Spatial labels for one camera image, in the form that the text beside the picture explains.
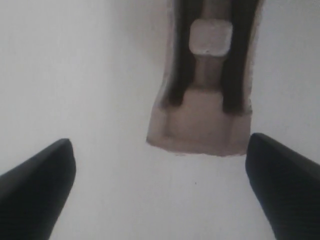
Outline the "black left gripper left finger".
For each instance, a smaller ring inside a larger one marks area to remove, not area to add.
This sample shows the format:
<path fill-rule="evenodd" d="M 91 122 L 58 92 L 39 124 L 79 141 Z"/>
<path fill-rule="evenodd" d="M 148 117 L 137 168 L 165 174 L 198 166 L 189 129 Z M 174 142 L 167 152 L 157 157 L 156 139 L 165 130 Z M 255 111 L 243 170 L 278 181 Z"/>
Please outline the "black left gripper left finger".
<path fill-rule="evenodd" d="M 48 240 L 76 177 L 71 141 L 62 138 L 0 176 L 0 238 Z"/>

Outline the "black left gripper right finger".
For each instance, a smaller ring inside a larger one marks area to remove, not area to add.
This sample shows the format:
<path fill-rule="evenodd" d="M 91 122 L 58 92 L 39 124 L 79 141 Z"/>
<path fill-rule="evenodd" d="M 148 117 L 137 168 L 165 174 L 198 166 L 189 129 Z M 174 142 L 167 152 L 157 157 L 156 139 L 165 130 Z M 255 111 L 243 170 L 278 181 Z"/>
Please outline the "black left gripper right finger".
<path fill-rule="evenodd" d="M 320 238 L 319 164 L 263 133 L 253 133 L 245 170 L 277 240 Z"/>

